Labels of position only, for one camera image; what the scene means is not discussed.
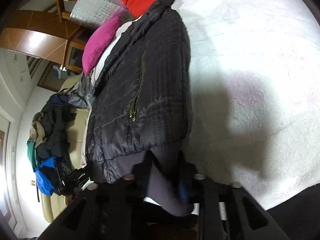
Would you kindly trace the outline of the person's left hand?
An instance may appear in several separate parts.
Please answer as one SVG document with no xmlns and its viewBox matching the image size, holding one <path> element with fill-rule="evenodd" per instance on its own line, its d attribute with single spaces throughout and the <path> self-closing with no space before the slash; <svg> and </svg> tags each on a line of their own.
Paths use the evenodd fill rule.
<svg viewBox="0 0 320 240">
<path fill-rule="evenodd" d="M 82 193 L 81 188 L 76 188 L 72 194 L 65 195 L 65 205 L 69 206 Z"/>
</svg>

